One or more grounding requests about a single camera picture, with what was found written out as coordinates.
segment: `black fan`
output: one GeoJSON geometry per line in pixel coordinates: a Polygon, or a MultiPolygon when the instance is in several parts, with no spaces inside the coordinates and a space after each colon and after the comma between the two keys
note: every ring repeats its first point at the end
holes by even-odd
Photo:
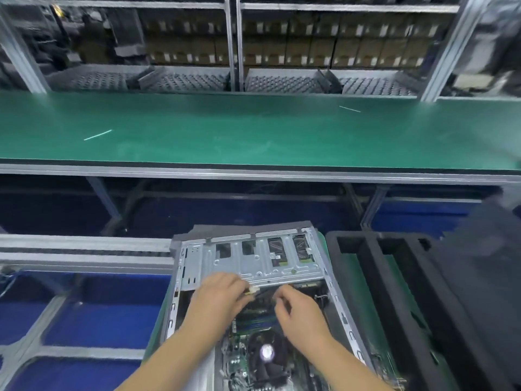
{"type": "Polygon", "coordinates": [[[284,337],[272,329],[250,336],[247,346],[250,381],[259,387],[270,383],[280,387],[288,377],[288,349],[284,337]]]}

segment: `shelving rack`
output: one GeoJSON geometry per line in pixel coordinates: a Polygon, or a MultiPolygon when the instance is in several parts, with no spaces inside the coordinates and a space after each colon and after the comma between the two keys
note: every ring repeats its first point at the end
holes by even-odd
{"type": "MultiPolygon", "coordinates": [[[[449,31],[445,45],[439,51],[437,58],[431,68],[431,71],[425,81],[418,83],[414,88],[405,85],[408,88],[407,96],[417,94],[422,101],[433,102],[439,97],[449,75],[451,74],[455,63],[459,59],[459,55],[463,52],[465,45],[470,39],[472,32],[479,21],[486,5],[490,0],[461,0],[459,5],[365,5],[365,4],[284,4],[284,3],[266,3],[266,2],[242,2],[236,0],[237,12],[237,42],[238,42],[238,75],[233,57],[233,36],[232,36],[232,13],[230,10],[230,0],[224,2],[170,2],[170,1],[113,1],[113,0],[0,0],[0,9],[3,5],[60,5],[63,7],[94,7],[94,8],[153,8],[153,9],[220,9],[225,12],[225,23],[228,41],[228,56],[230,70],[230,87],[234,91],[236,87],[239,91],[245,91],[247,77],[244,75],[244,59],[243,59],[243,32],[242,13],[248,11],[310,11],[310,12],[378,12],[378,13],[450,13],[455,14],[455,18],[449,31]]],[[[20,76],[26,83],[28,89],[32,92],[46,92],[51,90],[43,77],[42,73],[37,70],[34,62],[28,52],[20,52],[23,48],[23,42],[20,38],[16,38],[16,30],[9,26],[8,19],[0,26],[0,39],[4,45],[4,49],[19,72],[20,76]],[[16,53],[25,55],[20,58],[16,53]]],[[[259,77],[259,69],[255,69],[256,77],[259,77]]],[[[297,70],[291,72],[288,70],[284,75],[298,75],[297,70]]],[[[366,83],[378,86],[384,84],[380,82],[380,71],[377,70],[335,70],[338,76],[349,76],[353,74],[358,79],[366,79],[366,83]]],[[[392,81],[391,86],[400,86],[400,82],[392,81]]],[[[282,88],[281,92],[291,92],[289,88],[282,88]]],[[[349,90],[344,90],[344,94],[352,94],[349,90]]],[[[389,91],[387,95],[393,95],[393,91],[389,91]]]]}

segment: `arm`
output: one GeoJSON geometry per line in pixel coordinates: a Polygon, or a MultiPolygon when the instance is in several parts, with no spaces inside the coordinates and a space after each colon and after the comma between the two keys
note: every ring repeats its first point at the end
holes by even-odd
{"type": "Polygon", "coordinates": [[[338,343],[313,298],[289,285],[274,295],[275,313],[289,339],[335,391],[390,391],[386,383],[338,343]]]}
{"type": "Polygon", "coordinates": [[[180,391],[235,316],[254,299],[236,274],[205,278],[190,301],[181,327],[116,391],[180,391]]]}

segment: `workbench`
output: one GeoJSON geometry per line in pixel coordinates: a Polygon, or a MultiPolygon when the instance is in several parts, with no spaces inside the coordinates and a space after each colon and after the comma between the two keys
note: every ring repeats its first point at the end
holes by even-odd
{"type": "Polygon", "coordinates": [[[14,91],[0,100],[2,173],[521,181],[516,101],[14,91]]]}

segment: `shelf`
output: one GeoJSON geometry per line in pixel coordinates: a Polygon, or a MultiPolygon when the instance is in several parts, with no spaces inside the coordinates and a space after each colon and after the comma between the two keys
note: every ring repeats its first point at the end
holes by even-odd
{"type": "MultiPolygon", "coordinates": [[[[331,70],[342,85],[343,95],[415,97],[395,70],[331,70]]],[[[250,69],[245,91],[256,93],[324,93],[317,70],[250,69]]]]}
{"type": "Polygon", "coordinates": [[[457,13],[459,5],[277,4],[242,2],[242,10],[316,12],[457,13]]]}
{"type": "MultiPolygon", "coordinates": [[[[129,90],[127,80],[144,72],[146,65],[79,65],[47,77],[49,86],[56,91],[117,91],[129,90]]],[[[230,69],[227,67],[176,67],[155,68],[147,76],[142,92],[179,93],[225,91],[230,69]]]]}
{"type": "Polygon", "coordinates": [[[93,8],[224,9],[222,2],[110,1],[110,0],[0,0],[1,5],[60,5],[93,8]]]}

